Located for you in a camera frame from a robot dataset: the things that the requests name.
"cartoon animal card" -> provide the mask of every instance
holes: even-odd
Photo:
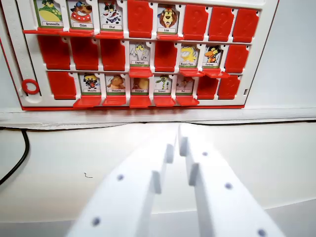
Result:
[[[68,0],[70,27],[74,29],[93,29],[92,6],[86,0]]]
[[[176,95],[192,95],[194,79],[191,77],[178,77]]]
[[[82,95],[101,95],[100,79],[94,73],[78,74]]]
[[[54,0],[34,0],[39,27],[62,28],[63,18],[60,5]]]
[[[131,95],[148,95],[149,79],[148,78],[131,78],[130,79]]]
[[[123,31],[122,8],[117,1],[99,0],[100,27],[103,31]]]
[[[125,79],[116,75],[105,75],[107,95],[125,95]]]
[[[196,45],[183,44],[181,46],[180,68],[196,68],[199,49]]]
[[[150,48],[145,42],[129,43],[129,63],[133,67],[149,67]]]
[[[175,35],[178,32],[179,12],[175,5],[158,4],[157,32]]]
[[[219,68],[222,53],[220,45],[207,45],[204,52],[203,68]]]
[[[170,95],[171,94],[172,79],[169,78],[169,75],[160,75],[160,76],[154,77],[154,80],[155,80],[154,95]]]

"cartoon mouse card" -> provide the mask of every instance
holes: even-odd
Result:
[[[123,31],[122,8],[117,1],[99,0],[100,26],[103,31]]]
[[[170,95],[172,79],[169,75],[160,75],[154,77],[155,80],[155,90],[154,95]]]
[[[100,79],[94,73],[78,74],[82,95],[101,95]]]
[[[207,45],[203,57],[203,68],[219,68],[223,50],[220,45]]]
[[[92,6],[86,0],[68,0],[70,27],[73,29],[93,29]]]
[[[39,27],[62,28],[64,26],[60,5],[54,0],[34,0],[34,6]]]
[[[178,32],[179,12],[175,5],[158,4],[157,32],[175,35]]]
[[[180,52],[180,68],[196,68],[198,64],[198,53],[196,45],[183,44]]]
[[[131,78],[130,79],[131,95],[148,95],[149,79],[148,78]]]
[[[194,79],[191,77],[178,77],[176,95],[192,95]]]
[[[129,43],[129,63],[132,67],[149,67],[150,48],[145,42]]]
[[[125,95],[125,79],[120,74],[105,75],[107,95]]]

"cartoon dog card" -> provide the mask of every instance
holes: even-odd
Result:
[[[108,95],[125,95],[125,79],[117,75],[105,75]]]
[[[131,78],[130,79],[131,95],[148,95],[149,79],[148,78]]]
[[[159,77],[154,77],[155,80],[155,90],[154,95],[170,95],[172,79],[168,75],[160,75]]]
[[[86,1],[68,0],[70,27],[74,29],[93,29],[92,6]]]
[[[60,6],[54,0],[34,0],[34,6],[40,27],[62,28],[64,26]]]
[[[82,95],[101,95],[100,79],[94,73],[78,74]]]
[[[122,8],[117,1],[99,0],[100,26],[105,31],[123,31]]]
[[[176,95],[192,95],[194,79],[191,77],[178,77]]]
[[[183,44],[181,46],[180,68],[196,68],[198,64],[198,53],[196,45]]]
[[[133,67],[149,67],[150,48],[145,42],[129,43],[129,63]]]
[[[220,45],[207,45],[204,52],[203,68],[219,68],[223,51]]]
[[[175,5],[158,4],[157,32],[163,34],[177,34],[179,12]]]

